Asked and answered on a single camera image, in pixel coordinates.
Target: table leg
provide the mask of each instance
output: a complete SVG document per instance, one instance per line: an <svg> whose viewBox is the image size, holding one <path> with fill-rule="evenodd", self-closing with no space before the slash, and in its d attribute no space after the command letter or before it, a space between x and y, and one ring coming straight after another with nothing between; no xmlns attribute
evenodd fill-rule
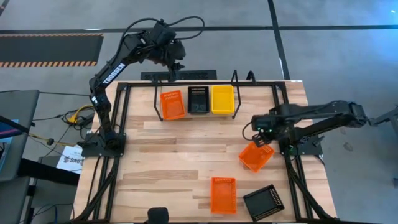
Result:
<svg viewBox="0 0 398 224"><path fill-rule="evenodd" d="M74 172L58 169L28 159L21 159L18 176L28 176L75 186L77 186L80 177L79 174L75 174Z"/></svg>

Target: black basket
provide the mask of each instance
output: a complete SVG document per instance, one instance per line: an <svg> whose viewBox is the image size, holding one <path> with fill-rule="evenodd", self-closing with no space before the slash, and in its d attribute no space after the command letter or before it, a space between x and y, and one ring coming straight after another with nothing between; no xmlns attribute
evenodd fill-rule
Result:
<svg viewBox="0 0 398 224"><path fill-rule="evenodd" d="M209 88L207 86L188 86L188 113L207 114L209 111Z"/></svg>
<svg viewBox="0 0 398 224"><path fill-rule="evenodd" d="M254 222L285 209L272 184L243 196L243 200Z"/></svg>

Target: wooden table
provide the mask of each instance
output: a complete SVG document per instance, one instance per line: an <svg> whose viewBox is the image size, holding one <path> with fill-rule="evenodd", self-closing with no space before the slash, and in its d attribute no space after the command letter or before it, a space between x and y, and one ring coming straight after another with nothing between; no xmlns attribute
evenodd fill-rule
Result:
<svg viewBox="0 0 398 224"><path fill-rule="evenodd" d="M110 102L114 101L116 86L114 82L106 90ZM286 81L286 87L290 103L308 104L302 82ZM172 90L182 90L187 105L187 86L159 87L158 94ZM112 222L143 222L152 207L167 207L170 222L251 222L243 196L270 184L275 186L285 210L262 221L295 220L285 162L277 142L272 143L275 154L257 174L238 159L238 154L248 144L241 135L243 126L252 115L267 113L274 107L271 88L240 87L240 91L242 105L235 119L210 113L187 114L184 119L161 122L153 108L154 87L131 89L125 129L127 145L119 165ZM298 126L311 123L302 121ZM96 118L93 130L98 126ZM247 128L246 136L253 134ZM309 191L325 211L335 217L324 166L314 156L302 156L302 160ZM76 214L86 206L95 163L94 157L84 161L74 204ZM98 187L101 164L92 196ZM237 214L210 212L211 177L236 178ZM299 189L297 192L305 217L302 194ZM100 218L104 217L107 193L103 198Z"/></svg>

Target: black metal frame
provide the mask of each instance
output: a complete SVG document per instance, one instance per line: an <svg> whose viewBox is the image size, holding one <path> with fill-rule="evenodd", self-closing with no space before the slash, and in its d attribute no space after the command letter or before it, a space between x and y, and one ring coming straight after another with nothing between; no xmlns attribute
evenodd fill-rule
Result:
<svg viewBox="0 0 398 224"><path fill-rule="evenodd" d="M124 128L126 125L126 118L127 118L127 107L128 107L128 102L129 102L129 97L130 97L130 92L131 88L137 88L137 87L155 87L155 98L154 98L154 108L160 117L159 110L156 108L156 97L157 97L157 87L158 86L195 86L195 85L232 85L237 88L238 92L238 107L235 110L235 113L233 115L233 118L237 115L237 112L239 110L239 107L241 105L241 97L240 97L240 86L269 86L272 89L272 94L273 94L273 100L275 106L280 105L279 102L279 97L278 97L278 89L282 93L282 98L284 103L289 103L289 99L287 96L287 90L286 90L286 85L284 81L274 81L274 82L262 82L262 81L256 81L256 78L252 72L248 73L248 80L251 80L251 82L245 82L245 81L239 81L238 80L238 74L236 70L233 73L232 79L230 82L147 82L147 83L128 83L128 82L123 82L123 83L118 83L117 91L116 91L116 97L113 103L113 112L112 112L112 117L111 117L111 122L113 127L115 127L116 124L116 115L119 110L119 102L121 98L121 93L123 91L126 91L125 97L124 97L124 102L123 102L123 107L122 107L122 115L121 115L121 120L120 120L120 128L119 128L119 133L124 133ZM291 161L290 161L290 156L287 155L287 150L288 150L289 142L288 140L284 139L283 141L279 141L279 147L281 148L281 154L285 154L285 162L286 162L286 168L287 171L289 169L289 166L291 166ZM114 190L116 186L116 176L118 173L118 166L119 166L119 160L120 157L115 157L114 158L114 165L113 168L111 169L111 172L113 173L113 177L111 180L111 183L109 184L109 194L108 194L108 199L107 199L107 204L106 204L106 213L105 213L105 218L104 219L98 219L98 216L100 214L100 207L101 207L101 200L98 200L96 203L96 206L94 208L94 214L93 214L93 220L87 220L88 216L86 216L85 220L86 223L95 221L95 222L108 222L110 221L111 218L111 212L112 212L112 206L113 206L113 198L114 198ZM107 185L108 183L106 182L108 180L108 177L106 178L106 173L108 171L108 164L109 164L109 157L104 157L103 160L103 165L101 168L101 174L100 174L100 180L99 180L99 187L98 190L104 190L103 187L104 185ZM296 165L298 168L298 177L302 181L303 185L307 187L306 181L305 181L305 176L304 176L304 170L303 170L303 165L302 165L302 160L300 158L300 155L297 156L296 158ZM295 188L295 182L294 180L288 175L288 180L289 180L289 186L290 186L290 192L292 194L292 202L293 202L293 208L294 208L294 213L295 213L295 219L299 220L301 219L301 213L300 213L300 206L299 206L299 201L297 198L297 192ZM305 208L307 211L307 218L313 218L312 216L312 209L307 202L306 198L304 198L305 201Z"/></svg>

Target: black box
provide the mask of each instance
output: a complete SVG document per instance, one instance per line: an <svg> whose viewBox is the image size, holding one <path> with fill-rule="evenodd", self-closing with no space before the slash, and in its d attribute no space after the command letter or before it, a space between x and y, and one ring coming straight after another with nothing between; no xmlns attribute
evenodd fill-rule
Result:
<svg viewBox="0 0 398 224"><path fill-rule="evenodd" d="M243 200L254 222L285 209L272 184L243 196Z"/></svg>
<svg viewBox="0 0 398 224"><path fill-rule="evenodd" d="M208 86L188 86L188 113L207 114L209 111Z"/></svg>

